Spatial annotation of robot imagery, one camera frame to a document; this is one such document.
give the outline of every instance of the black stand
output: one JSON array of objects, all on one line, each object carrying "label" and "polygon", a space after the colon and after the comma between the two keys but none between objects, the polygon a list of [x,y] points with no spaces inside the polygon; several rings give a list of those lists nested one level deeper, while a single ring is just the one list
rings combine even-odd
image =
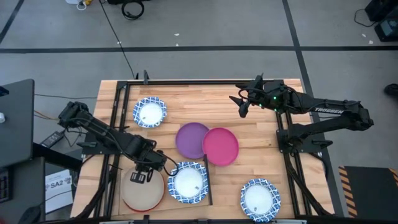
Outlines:
[{"label": "black stand", "polygon": [[81,161],[73,157],[64,155],[62,153],[51,150],[40,144],[33,143],[32,157],[44,157],[45,162],[62,166],[66,169],[70,169],[76,172],[80,171]]}]

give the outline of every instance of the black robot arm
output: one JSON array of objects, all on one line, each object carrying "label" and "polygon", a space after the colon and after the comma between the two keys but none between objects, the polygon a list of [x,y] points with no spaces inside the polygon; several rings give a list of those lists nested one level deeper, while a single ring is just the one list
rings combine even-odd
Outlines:
[{"label": "black robot arm", "polygon": [[[236,86],[240,88],[238,94],[241,98],[230,98],[239,106],[239,115],[242,118],[246,117],[250,105],[279,113],[305,114],[313,111],[337,115],[336,118],[313,124],[289,126],[286,140],[292,144],[300,143],[312,134],[337,129],[364,131],[373,125],[369,111],[363,108],[359,101],[313,98],[305,93],[296,92],[292,87],[285,85],[283,80],[264,81],[262,75],[258,75],[247,84]],[[241,94],[243,91],[247,92],[247,96]]]},{"label": "black robot arm", "polygon": [[59,125],[64,128],[82,127],[93,134],[98,142],[108,149],[114,149],[137,164],[136,169],[148,172],[161,171],[167,157],[162,151],[154,151],[156,142],[140,135],[122,133],[96,119],[88,111],[87,105],[69,102],[58,116]]}]

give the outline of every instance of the purple plate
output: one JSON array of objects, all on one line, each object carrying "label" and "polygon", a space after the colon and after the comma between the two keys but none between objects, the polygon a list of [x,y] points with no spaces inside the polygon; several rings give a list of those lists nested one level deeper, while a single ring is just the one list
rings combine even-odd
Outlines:
[{"label": "purple plate", "polygon": [[201,144],[209,129],[201,123],[188,123],[182,126],[176,137],[177,150],[186,158],[199,159],[205,154]]}]

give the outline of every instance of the yellow and black striped tape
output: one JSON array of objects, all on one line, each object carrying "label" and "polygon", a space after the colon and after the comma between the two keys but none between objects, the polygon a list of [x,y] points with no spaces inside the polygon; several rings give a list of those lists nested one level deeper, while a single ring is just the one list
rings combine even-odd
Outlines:
[{"label": "yellow and black striped tape", "polygon": [[394,169],[389,169],[392,172],[392,175],[394,176],[394,180],[396,181],[397,187],[398,187],[398,173]]},{"label": "yellow and black striped tape", "polygon": [[343,191],[346,198],[348,214],[351,218],[355,218],[358,213],[355,209],[354,196],[349,185],[347,170],[343,166],[339,166],[338,172],[340,173],[341,183],[343,184]]}]

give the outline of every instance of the concrete floor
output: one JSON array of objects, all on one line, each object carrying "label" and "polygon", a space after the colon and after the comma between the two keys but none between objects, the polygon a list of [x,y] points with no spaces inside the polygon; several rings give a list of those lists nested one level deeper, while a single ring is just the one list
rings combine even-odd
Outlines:
[{"label": "concrete floor", "polygon": [[[353,21],[354,12],[369,0],[288,0],[301,46],[380,46],[373,28]],[[18,0],[0,1],[0,30]],[[153,0],[137,21],[127,21],[120,6],[104,4],[124,47],[262,45],[293,46],[282,0]],[[369,22],[363,14],[358,16]],[[85,11],[64,0],[25,1],[3,40],[2,49],[69,49],[118,47],[98,1]],[[295,51],[229,50],[126,53],[134,72],[156,78],[301,78]],[[398,169],[398,104],[382,89],[397,83],[396,51],[303,52],[310,86],[318,98],[361,100],[375,125],[365,132],[325,134],[332,169],[368,166]],[[96,96],[101,80],[130,79],[121,52],[0,54],[0,85],[35,80],[35,92],[63,96]],[[95,100],[82,100],[93,109]],[[35,109],[56,117],[68,100],[35,97]],[[35,118],[34,140],[55,130],[53,121]],[[54,149],[70,152],[62,140]],[[337,183],[341,199],[341,184]],[[65,218],[70,208],[47,218]]]}]

